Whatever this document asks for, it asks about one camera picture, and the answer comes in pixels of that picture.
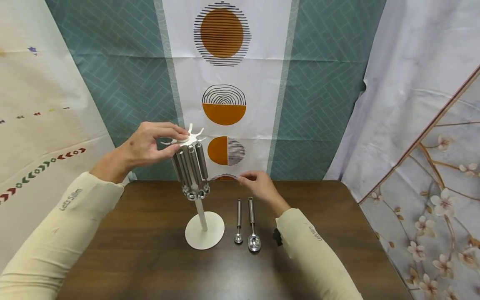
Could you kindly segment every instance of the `spoon handle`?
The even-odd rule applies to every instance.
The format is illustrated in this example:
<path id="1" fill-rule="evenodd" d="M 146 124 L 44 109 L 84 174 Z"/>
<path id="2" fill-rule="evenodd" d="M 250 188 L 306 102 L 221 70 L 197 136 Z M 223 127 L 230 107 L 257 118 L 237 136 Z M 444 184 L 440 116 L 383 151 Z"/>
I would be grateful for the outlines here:
<path id="1" fill-rule="evenodd" d="M 241 228 L 241 200 L 237 202 L 237 228 Z"/>
<path id="2" fill-rule="evenodd" d="M 248 197 L 248 207 L 250 209 L 250 224 L 255 224 L 255 212 L 253 211 L 253 198 Z"/>

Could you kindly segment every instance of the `striped circle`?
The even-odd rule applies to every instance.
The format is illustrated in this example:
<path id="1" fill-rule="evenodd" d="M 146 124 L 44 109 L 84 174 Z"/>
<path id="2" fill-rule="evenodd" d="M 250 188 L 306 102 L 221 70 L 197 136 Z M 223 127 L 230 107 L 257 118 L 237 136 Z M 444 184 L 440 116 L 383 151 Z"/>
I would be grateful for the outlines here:
<path id="1" fill-rule="evenodd" d="M 237 140 L 219 136 L 208 144 L 208 157 L 223 166 L 237 165 L 245 157 L 245 148 Z"/>
<path id="2" fill-rule="evenodd" d="M 245 115 L 247 102 L 245 94 L 229 84 L 216 84 L 209 87 L 202 96 L 205 115 L 219 125 L 232 125 Z"/>
<path id="3" fill-rule="evenodd" d="M 215 66 L 233 67 L 247 53 L 252 35 L 241 10 L 225 1 L 207 5 L 195 18 L 195 46 Z"/>
<path id="4" fill-rule="evenodd" d="M 222 174 L 213 177 L 212 180 L 237 180 L 237 177 L 231 174 Z"/>

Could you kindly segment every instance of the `hand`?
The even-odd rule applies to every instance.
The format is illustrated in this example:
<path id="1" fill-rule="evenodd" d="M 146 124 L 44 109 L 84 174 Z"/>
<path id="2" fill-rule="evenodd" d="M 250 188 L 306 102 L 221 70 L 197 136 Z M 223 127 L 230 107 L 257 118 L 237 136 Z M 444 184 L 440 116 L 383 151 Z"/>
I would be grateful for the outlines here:
<path id="1" fill-rule="evenodd" d="M 142 122 L 132 136 L 120 147 L 103 156 L 90 174 L 104 181 L 122 182 L 134 167 L 148 166 L 171 158 L 179 145 L 158 150 L 156 139 L 168 137 L 185 140 L 189 133 L 172 123 Z"/>
<path id="2" fill-rule="evenodd" d="M 288 203 L 278 193 L 270 177 L 263 171 L 248 171 L 238 177 L 240 185 L 252 191 L 256 198 L 269 204 L 277 216 L 290 209 Z"/>

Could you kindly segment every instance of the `person's left hand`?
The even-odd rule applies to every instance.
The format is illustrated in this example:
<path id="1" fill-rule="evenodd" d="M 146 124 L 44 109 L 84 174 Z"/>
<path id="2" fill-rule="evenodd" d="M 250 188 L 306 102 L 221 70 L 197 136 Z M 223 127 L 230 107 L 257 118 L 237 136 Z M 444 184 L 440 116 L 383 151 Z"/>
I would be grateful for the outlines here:
<path id="1" fill-rule="evenodd" d="M 103 156 L 90 174 L 104 181 L 120 183 L 134 167 L 160 162 L 171 158 L 178 151 L 180 146 L 177 144 L 158 150 L 157 138 L 185 140 L 188 134 L 185 129 L 170 122 L 142 122 L 126 142 Z"/>

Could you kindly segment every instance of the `finger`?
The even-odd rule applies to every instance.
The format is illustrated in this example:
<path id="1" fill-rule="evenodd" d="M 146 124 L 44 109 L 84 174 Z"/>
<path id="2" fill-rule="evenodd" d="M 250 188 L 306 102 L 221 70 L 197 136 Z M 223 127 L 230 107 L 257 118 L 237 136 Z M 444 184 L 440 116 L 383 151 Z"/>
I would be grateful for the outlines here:
<path id="1" fill-rule="evenodd" d="M 159 128 L 173 128 L 176 132 L 180 134 L 189 134 L 185 128 L 182 128 L 179 125 L 173 124 L 171 122 L 154 122 L 151 124 Z"/>
<path id="2" fill-rule="evenodd" d="M 155 153 L 155 160 L 156 161 L 161 161 L 164 159 L 172 158 L 175 153 L 180 149 L 180 145 L 170 145 L 165 149 L 158 150 Z"/>
<path id="3" fill-rule="evenodd" d="M 250 177 L 250 178 L 257 178 L 258 174 L 260 174 L 262 171 L 247 171 L 244 173 L 241 173 L 240 176 L 242 177 Z"/>
<path id="4" fill-rule="evenodd" d="M 243 176 L 238 176 L 237 181 L 240 183 L 241 186 L 247 187 L 250 190 L 253 188 L 253 185 L 255 184 L 254 181 L 251 181 L 248 178 Z"/>
<path id="5" fill-rule="evenodd" d="M 152 127 L 149 131 L 150 134 L 153 135 L 154 138 L 160 137 L 169 137 L 171 139 L 176 139 L 179 141 L 183 141 L 188 139 L 188 135 L 180 134 L 173 128 L 165 128 L 165 127 Z"/>

